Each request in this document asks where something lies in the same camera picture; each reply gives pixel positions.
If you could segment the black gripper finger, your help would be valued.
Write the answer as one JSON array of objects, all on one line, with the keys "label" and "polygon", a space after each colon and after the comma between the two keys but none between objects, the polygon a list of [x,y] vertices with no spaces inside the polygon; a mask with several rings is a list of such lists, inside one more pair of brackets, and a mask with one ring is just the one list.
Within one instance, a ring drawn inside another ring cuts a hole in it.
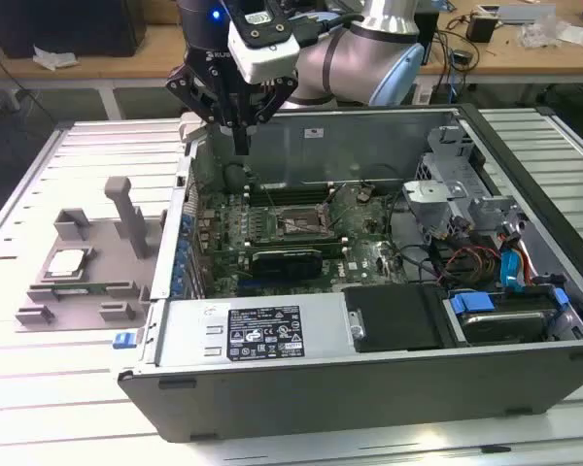
[{"label": "black gripper finger", "polygon": [[229,135],[236,154],[243,153],[243,126],[220,65],[207,66],[201,77],[182,65],[170,75],[166,88],[206,123],[215,123]]},{"label": "black gripper finger", "polygon": [[294,77],[276,78],[266,83],[246,84],[241,89],[241,153],[248,154],[249,131],[265,124],[292,96],[298,86]]}]

